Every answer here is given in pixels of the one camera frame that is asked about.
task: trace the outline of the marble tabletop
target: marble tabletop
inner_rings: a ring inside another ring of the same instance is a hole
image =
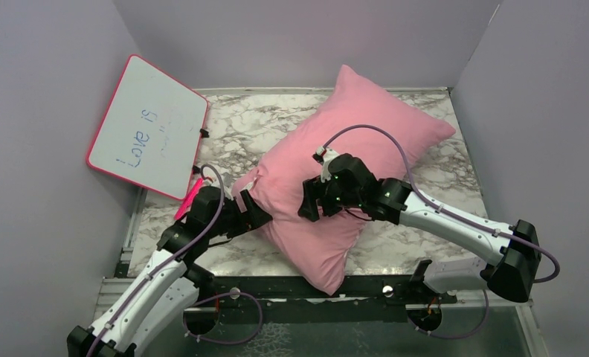
[[[432,147],[413,172],[416,183],[435,199],[486,216],[480,189],[448,92],[397,91],[399,99],[450,123],[457,132]],[[206,121],[210,137],[203,139],[196,163],[210,163],[222,174],[225,187],[257,165],[260,157],[286,133],[310,116],[329,92],[271,92],[208,95]],[[148,192],[136,227],[129,277],[141,272],[163,230],[174,222],[179,202]],[[346,274],[412,274],[424,259],[458,259],[471,254],[432,234],[387,222],[370,222],[347,256]],[[294,266],[259,233],[250,232],[209,249],[196,261],[215,275],[296,275]]]

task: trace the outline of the pink marker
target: pink marker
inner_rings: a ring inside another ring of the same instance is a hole
[[[202,187],[202,183],[204,181],[205,180],[203,180],[202,177],[199,177],[198,180],[196,180],[196,183],[193,185],[192,189],[183,200],[183,203],[181,203],[181,207],[178,208],[178,211],[174,215],[175,221],[178,221],[181,217],[183,217],[185,212],[187,212],[187,209],[192,205],[192,201],[198,194],[198,191],[200,190],[200,187]]]

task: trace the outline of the wall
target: wall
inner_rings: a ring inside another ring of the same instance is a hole
[[[506,0],[452,100],[490,215],[561,262],[532,293],[550,355],[589,356],[589,0]]]
[[[84,157],[135,51],[109,1],[0,0],[0,356],[65,356],[91,322],[134,190]]]
[[[194,88],[457,83],[501,0],[115,0],[141,53]]]

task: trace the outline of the pink pillow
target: pink pillow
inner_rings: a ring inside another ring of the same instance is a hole
[[[312,154],[336,132],[355,124],[371,124],[389,132],[402,145],[411,166],[429,147],[454,134],[454,128],[445,121],[409,106],[343,65],[326,102],[270,149],[259,166],[238,180],[232,190],[237,196],[254,182],[249,193],[273,216],[272,222],[260,230],[315,288],[328,295],[342,284],[347,252],[365,222],[345,212],[310,222],[299,217],[297,210],[303,198],[303,181],[321,173]],[[352,130],[330,147],[362,159],[376,178],[406,174],[397,148],[373,130]]]

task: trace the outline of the cable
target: cable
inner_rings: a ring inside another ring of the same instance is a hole
[[[483,290],[483,295],[485,296],[485,313],[483,314],[483,320],[470,332],[463,333],[461,335],[453,335],[453,336],[446,336],[446,335],[438,335],[436,333],[432,333],[429,331],[425,331],[420,329],[410,318],[408,319],[413,326],[415,326],[415,330],[423,333],[424,335],[428,335],[429,337],[434,338],[441,338],[442,340],[460,340],[463,338],[468,338],[474,335],[476,332],[481,331],[485,327],[485,323],[489,317],[489,299],[487,298],[487,292]]]
[[[419,191],[419,188],[417,188],[417,185],[415,184],[415,178],[413,177],[413,173],[411,172],[411,166],[408,163],[408,157],[406,156],[406,153],[404,152],[404,150],[402,149],[402,147],[399,145],[399,143],[397,142],[397,140],[391,136],[391,134],[389,134],[388,132],[378,128],[377,126],[373,126],[373,125],[368,125],[368,124],[358,124],[358,125],[352,125],[352,126],[348,126],[345,129],[342,129],[340,132],[337,132],[336,134],[334,134],[334,136],[332,136],[324,145],[323,148],[327,148],[328,145],[330,145],[332,143],[332,141],[334,141],[336,138],[338,138],[339,136],[343,135],[345,132],[349,132],[350,130],[353,129],[358,129],[358,128],[365,128],[365,129],[372,129],[372,130],[376,130],[377,132],[380,132],[381,134],[383,134],[384,136],[386,136],[387,138],[389,138],[397,147],[397,149],[399,150],[399,154],[402,156],[402,160],[404,161],[404,166],[406,167],[406,174],[408,175],[408,181],[411,183],[411,187],[413,188],[413,192],[415,192],[415,194],[427,205],[429,205],[432,208],[435,208],[437,210],[439,210],[441,213],[446,214],[447,216],[450,216],[454,219],[456,219],[457,221],[463,222],[469,226],[472,226],[476,229],[480,229],[482,231],[485,231],[491,235],[500,235],[502,237],[505,237],[507,239],[513,240],[514,242],[518,242],[522,245],[525,245],[531,249],[535,249],[536,251],[539,251],[540,253],[542,253],[545,257],[549,258],[549,260],[553,263],[553,265],[555,266],[555,270],[553,271],[553,273],[551,273],[550,275],[546,276],[546,277],[542,277],[539,279],[535,279],[533,282],[534,283],[546,283],[547,281],[551,281],[553,279],[555,279],[558,275],[559,275],[559,271],[560,271],[560,266],[559,266],[559,262],[557,261],[557,258],[555,258],[549,251],[547,251],[546,249],[542,248],[539,245],[535,245],[531,242],[527,242],[526,240],[520,238],[520,237],[516,237],[512,234],[508,234],[508,233],[502,233],[500,231],[496,231],[493,228],[490,227],[486,227],[484,225],[481,225],[479,223],[473,222],[463,216],[460,216],[458,214],[456,214],[455,212],[451,212],[449,210],[446,210],[445,208],[441,208],[439,209],[439,206],[437,206],[436,203],[431,202],[431,200],[426,199],[424,197],[424,195],[422,194],[421,191]]]
[[[347,212],[347,214],[349,214],[350,216],[353,216],[353,217],[355,217],[357,219],[361,219],[361,220],[363,220],[365,222],[371,222],[371,221],[373,221],[373,219],[371,219],[371,218],[367,219],[367,218],[360,217],[359,215],[354,214],[351,210],[348,210],[346,208],[345,208],[345,212]]]
[[[194,338],[196,338],[196,341],[207,341],[207,342],[212,342],[214,344],[224,344],[227,346],[233,346],[235,344],[245,344],[246,342],[249,342],[250,340],[252,340],[253,338],[255,338],[255,336],[257,336],[258,333],[260,333],[260,330],[262,329],[262,324],[264,321],[264,316],[263,316],[263,312],[262,312],[262,306],[260,305],[260,302],[257,301],[257,299],[250,294],[247,294],[245,292],[226,292],[224,294],[219,294],[219,295],[215,295],[212,297],[209,297],[207,299],[201,300],[195,304],[193,304],[194,306],[198,306],[198,305],[202,305],[203,303],[208,303],[212,300],[216,300],[216,299],[220,299],[220,298],[225,298],[227,296],[231,296],[231,295],[240,295],[240,296],[245,296],[251,300],[253,300],[253,302],[255,303],[255,305],[257,305],[257,311],[260,313],[260,322],[257,324],[257,328],[253,331],[253,333],[251,333],[248,337],[243,338],[242,340],[238,340],[238,341],[220,341],[220,340],[213,340],[211,338],[207,338],[207,337],[202,337],[202,335],[194,335],[189,327],[187,327],[187,321],[183,318],[183,326],[185,327],[185,329],[187,330],[187,333],[185,334],[185,336],[192,336]]]
[[[142,288],[149,282],[151,281],[151,279],[154,277],[154,275],[156,275],[162,268],[164,268],[168,263],[174,261],[176,258],[180,257],[181,255],[187,253],[187,251],[192,248],[205,234],[207,234],[207,232],[213,227],[213,225],[216,223],[216,220],[218,219],[218,217],[220,216],[220,213],[222,212],[222,206],[225,203],[225,191],[224,191],[224,182],[222,180],[222,177],[220,176],[220,173],[218,173],[218,171],[216,170],[215,167],[209,165],[209,164],[204,164],[202,165],[202,167],[200,168],[200,175],[205,178],[205,168],[209,168],[210,170],[212,170],[215,174],[216,174],[216,178],[218,179],[218,182],[220,183],[220,203],[218,205],[218,209],[216,210],[216,213],[213,215],[213,218],[211,219],[211,221],[209,221],[209,224],[207,224],[207,227],[205,227],[205,229],[202,230],[202,232],[200,232],[200,234],[198,236],[196,236],[196,238],[194,238],[191,242],[189,242],[185,247],[179,249],[176,253],[172,254],[171,256],[169,256],[166,260],[164,260],[161,264],[159,264],[158,266],[156,266],[138,285],[137,287],[132,290],[130,292],[130,294],[126,297],[126,299],[123,301],[123,303],[118,307],[118,309],[115,311],[115,313],[113,314],[113,316],[111,316],[111,318],[109,319],[109,321],[106,323],[106,326],[112,326],[115,321],[120,317],[121,313],[126,309],[126,307],[128,307],[128,305],[132,302],[132,300],[135,298],[135,296],[137,296],[137,294],[142,290]],[[102,328],[100,330],[100,333],[97,334],[97,337],[93,340],[93,343],[91,344],[91,347],[89,347],[88,352],[86,353],[86,357],[93,357],[93,352],[95,350],[95,347],[97,346],[97,344],[100,343],[100,341],[102,341],[103,336],[108,332],[108,329],[106,327]]]

